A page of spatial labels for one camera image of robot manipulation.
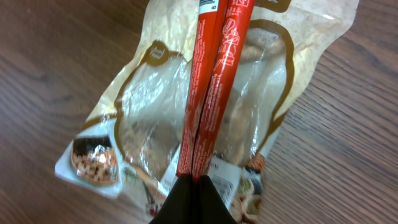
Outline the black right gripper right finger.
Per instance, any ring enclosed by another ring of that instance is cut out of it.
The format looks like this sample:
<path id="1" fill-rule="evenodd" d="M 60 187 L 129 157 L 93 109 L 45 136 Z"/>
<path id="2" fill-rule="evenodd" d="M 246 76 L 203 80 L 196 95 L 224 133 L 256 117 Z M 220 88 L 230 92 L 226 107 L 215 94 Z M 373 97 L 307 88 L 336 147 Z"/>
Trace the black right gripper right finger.
<path id="1" fill-rule="evenodd" d="M 198 196 L 201 224 L 237 224 L 207 175 L 198 181 Z"/>

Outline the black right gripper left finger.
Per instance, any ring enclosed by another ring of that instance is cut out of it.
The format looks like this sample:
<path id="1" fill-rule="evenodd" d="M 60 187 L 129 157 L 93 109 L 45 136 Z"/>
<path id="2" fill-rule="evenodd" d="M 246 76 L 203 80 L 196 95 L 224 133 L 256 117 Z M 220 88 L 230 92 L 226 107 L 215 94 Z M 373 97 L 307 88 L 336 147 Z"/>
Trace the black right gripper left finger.
<path id="1" fill-rule="evenodd" d="M 192 177 L 182 174 L 150 224 L 192 223 Z"/>

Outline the white brown snack wrapper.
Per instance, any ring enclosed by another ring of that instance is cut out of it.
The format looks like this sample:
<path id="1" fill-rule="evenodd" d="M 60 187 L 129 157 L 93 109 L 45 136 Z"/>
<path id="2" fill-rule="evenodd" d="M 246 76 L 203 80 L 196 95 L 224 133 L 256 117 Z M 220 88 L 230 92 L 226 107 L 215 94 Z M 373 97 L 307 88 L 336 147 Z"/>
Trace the white brown snack wrapper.
<path id="1" fill-rule="evenodd" d="M 237 223 L 258 223 L 266 159 L 323 51 L 357 1 L 254 1 L 205 173 Z M 111 82 L 55 173 L 101 195 L 126 194 L 152 221 L 179 178 L 200 1 L 150 1 L 136 54 Z M 199 221 L 192 180 L 192 223 Z"/>

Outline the red white snack bar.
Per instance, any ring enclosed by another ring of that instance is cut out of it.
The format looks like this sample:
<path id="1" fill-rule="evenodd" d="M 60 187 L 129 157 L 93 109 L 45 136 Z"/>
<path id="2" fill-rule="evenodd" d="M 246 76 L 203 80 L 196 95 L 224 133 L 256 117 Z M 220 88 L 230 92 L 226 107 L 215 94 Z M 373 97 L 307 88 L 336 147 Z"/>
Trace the red white snack bar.
<path id="1" fill-rule="evenodd" d="M 200 1 L 177 175 L 205 175 L 237 72 L 254 0 Z"/>

